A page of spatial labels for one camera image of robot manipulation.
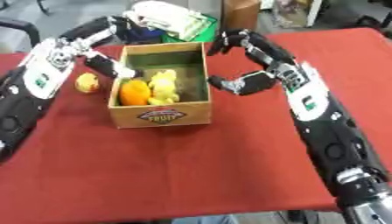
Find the screw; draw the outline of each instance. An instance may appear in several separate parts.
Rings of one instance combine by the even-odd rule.
[[[332,119],[333,121],[338,120],[340,117],[341,117],[341,114],[340,114],[339,112],[334,112],[334,113],[331,115],[331,119]]]
[[[8,87],[8,89],[14,94],[17,95],[19,93],[19,88],[15,85]]]
[[[2,151],[5,148],[5,143],[0,140],[0,151]]]

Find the yellow stuffed animal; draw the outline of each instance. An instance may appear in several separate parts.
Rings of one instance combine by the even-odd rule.
[[[151,78],[149,87],[152,89],[152,97],[149,99],[151,105],[173,104],[179,101],[179,95],[176,94],[177,75],[174,70],[166,70],[157,73]]]

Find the green container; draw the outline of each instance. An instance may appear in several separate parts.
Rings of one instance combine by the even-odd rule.
[[[214,41],[215,30],[217,29],[217,25],[218,25],[217,19],[209,16],[206,17],[208,18],[208,21],[211,22],[210,26],[208,26],[202,33],[200,33],[198,36],[196,36],[189,42],[213,42]],[[161,39],[163,43],[185,42],[182,39],[169,36],[167,33],[162,35]]]

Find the robotic hand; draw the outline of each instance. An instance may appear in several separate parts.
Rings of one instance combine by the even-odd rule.
[[[0,160],[16,151],[51,105],[54,96],[68,78],[77,57],[111,78],[133,78],[141,71],[94,51],[113,36],[127,38],[127,31],[139,27],[126,17],[101,17],[36,45],[17,68],[0,80]]]
[[[237,80],[211,76],[209,82],[235,95],[248,95],[281,82],[290,114],[307,152],[347,223],[392,223],[389,175],[354,119],[329,91],[318,71],[252,31],[223,32],[208,55],[233,46],[265,71]]]

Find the wooden crate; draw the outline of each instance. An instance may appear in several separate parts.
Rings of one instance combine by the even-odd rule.
[[[121,62],[133,69],[143,69],[146,81],[158,71],[175,70],[180,102],[165,106],[122,106],[118,92],[123,80],[116,79],[108,109],[117,128],[210,123],[211,95],[203,43],[125,46]]]

